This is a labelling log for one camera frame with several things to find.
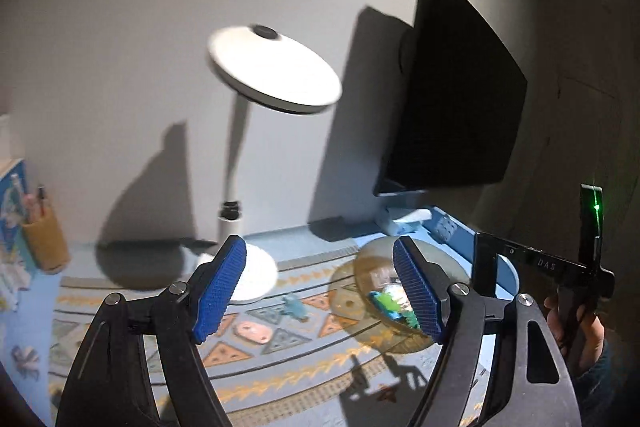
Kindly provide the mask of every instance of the desk lamp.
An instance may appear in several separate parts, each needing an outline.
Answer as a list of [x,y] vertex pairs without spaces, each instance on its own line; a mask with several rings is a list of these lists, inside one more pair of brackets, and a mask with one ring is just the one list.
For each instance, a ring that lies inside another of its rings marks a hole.
[[[218,245],[229,235],[241,235],[241,205],[236,185],[238,160],[250,104],[255,102],[291,114],[315,114],[340,99],[340,79],[319,55],[266,26],[233,26],[209,38],[214,71],[236,92],[229,132],[225,190],[219,214]],[[255,302],[270,292],[278,279],[273,257],[248,243],[246,267],[231,302]],[[198,265],[213,259],[203,253]]]

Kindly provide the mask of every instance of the human hand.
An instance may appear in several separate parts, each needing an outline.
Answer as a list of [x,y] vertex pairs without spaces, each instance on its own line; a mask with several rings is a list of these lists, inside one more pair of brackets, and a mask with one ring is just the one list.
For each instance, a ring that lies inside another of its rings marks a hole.
[[[562,324],[558,315],[558,296],[554,295],[547,297],[545,299],[545,308],[549,309],[546,316],[546,323],[548,324],[556,343],[558,343],[558,346],[561,346],[564,330],[562,329]],[[580,322],[580,328],[582,328],[582,332],[586,339],[584,349],[580,354],[580,362],[578,362],[578,369],[582,374],[595,364],[602,354],[602,348],[604,347],[604,326],[594,313],[590,312],[585,315],[584,306],[580,306],[578,308],[576,315],[578,322]],[[566,357],[568,354],[567,348],[562,347],[561,353],[563,357]]]

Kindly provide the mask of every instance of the pencil cup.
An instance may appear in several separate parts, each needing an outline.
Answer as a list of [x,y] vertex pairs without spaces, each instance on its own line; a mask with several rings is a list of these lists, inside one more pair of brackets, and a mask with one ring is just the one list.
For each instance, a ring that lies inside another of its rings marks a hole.
[[47,273],[57,273],[69,262],[65,236],[52,208],[35,223],[22,225],[24,236],[38,267]]

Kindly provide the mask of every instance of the white lamp head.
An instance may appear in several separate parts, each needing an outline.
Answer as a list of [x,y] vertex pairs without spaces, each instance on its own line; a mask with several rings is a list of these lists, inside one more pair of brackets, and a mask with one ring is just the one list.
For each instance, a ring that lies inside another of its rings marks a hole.
[[313,114],[342,94],[338,75],[318,54],[266,26],[218,30],[209,54],[229,87],[278,111]]

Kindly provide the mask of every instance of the lamp stem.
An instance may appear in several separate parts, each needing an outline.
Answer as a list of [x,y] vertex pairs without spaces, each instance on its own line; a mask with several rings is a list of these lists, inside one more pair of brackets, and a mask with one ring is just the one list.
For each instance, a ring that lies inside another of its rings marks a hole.
[[236,176],[248,120],[249,101],[241,94],[236,93],[229,129],[229,149],[226,157],[225,201],[238,201]]
[[249,100],[236,93],[229,129],[224,199],[218,217],[218,245],[222,245],[231,234],[241,235],[242,214],[236,178],[248,120]]

